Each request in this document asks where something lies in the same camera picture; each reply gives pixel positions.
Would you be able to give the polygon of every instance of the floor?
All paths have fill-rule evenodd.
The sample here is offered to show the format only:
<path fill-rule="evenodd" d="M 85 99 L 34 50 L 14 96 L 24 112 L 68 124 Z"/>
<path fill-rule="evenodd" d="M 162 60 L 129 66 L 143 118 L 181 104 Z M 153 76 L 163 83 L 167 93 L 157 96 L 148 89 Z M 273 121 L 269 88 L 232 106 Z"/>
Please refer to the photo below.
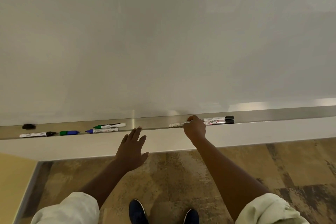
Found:
<path fill-rule="evenodd" d="M 336 223 L 336 138 L 221 148 L 220 151 L 287 200 L 311 224 Z M 44 162 L 20 219 L 61 202 L 113 158 Z M 129 223 L 128 203 L 139 199 L 153 223 L 182 223 L 193 207 L 201 223 L 233 223 L 197 151 L 150 154 L 128 173 L 100 212 L 100 224 Z"/>

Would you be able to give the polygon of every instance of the white sleeve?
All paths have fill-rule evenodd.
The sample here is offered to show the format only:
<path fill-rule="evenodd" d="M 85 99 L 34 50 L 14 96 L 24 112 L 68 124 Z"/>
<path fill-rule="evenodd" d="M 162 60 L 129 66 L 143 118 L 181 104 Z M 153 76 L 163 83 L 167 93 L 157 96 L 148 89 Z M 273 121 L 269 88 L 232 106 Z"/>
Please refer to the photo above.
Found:
<path fill-rule="evenodd" d="M 31 224 L 97 224 L 99 207 L 94 197 L 83 192 L 73 192 L 59 205 L 39 210 Z"/>
<path fill-rule="evenodd" d="M 288 220 L 293 224 L 309 224 L 300 213 L 281 197 L 267 193 L 248 203 L 239 214 L 236 224 L 272 224 Z"/>

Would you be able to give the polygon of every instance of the blue marker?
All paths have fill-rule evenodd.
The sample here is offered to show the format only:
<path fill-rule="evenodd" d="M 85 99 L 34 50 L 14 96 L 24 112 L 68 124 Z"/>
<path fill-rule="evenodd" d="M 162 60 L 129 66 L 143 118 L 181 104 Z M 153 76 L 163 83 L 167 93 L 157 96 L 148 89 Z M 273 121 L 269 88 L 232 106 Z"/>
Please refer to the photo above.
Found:
<path fill-rule="evenodd" d="M 114 131 L 118 131 L 119 128 L 106 128 L 106 129 L 90 129 L 90 130 L 87 130 L 86 132 L 87 133 L 103 133 L 103 132 L 114 132 Z"/>
<path fill-rule="evenodd" d="M 60 136 L 70 136 L 70 135 L 77 135 L 79 134 L 80 132 L 77 131 L 77 130 L 66 130 L 66 131 L 61 131 L 59 133 Z"/>

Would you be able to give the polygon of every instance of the dark blue sneaker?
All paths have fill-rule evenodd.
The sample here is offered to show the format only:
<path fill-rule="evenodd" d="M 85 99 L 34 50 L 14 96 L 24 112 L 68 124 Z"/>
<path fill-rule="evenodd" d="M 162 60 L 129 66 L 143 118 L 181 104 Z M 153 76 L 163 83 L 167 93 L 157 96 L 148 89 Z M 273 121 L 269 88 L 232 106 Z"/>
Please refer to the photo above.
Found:
<path fill-rule="evenodd" d="M 145 209 L 137 199 L 129 203 L 128 215 L 132 224 L 148 224 Z"/>
<path fill-rule="evenodd" d="M 190 209 L 184 217 L 183 224 L 200 224 L 198 213 L 195 209 Z"/>

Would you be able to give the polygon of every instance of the yellow wall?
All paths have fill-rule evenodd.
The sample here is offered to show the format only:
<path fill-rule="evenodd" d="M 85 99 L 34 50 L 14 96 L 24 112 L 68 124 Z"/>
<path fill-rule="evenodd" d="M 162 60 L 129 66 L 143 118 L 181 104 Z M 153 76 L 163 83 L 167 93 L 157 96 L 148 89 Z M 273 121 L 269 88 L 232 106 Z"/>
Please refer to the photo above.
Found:
<path fill-rule="evenodd" d="M 13 223 L 37 161 L 0 153 L 1 223 Z"/>

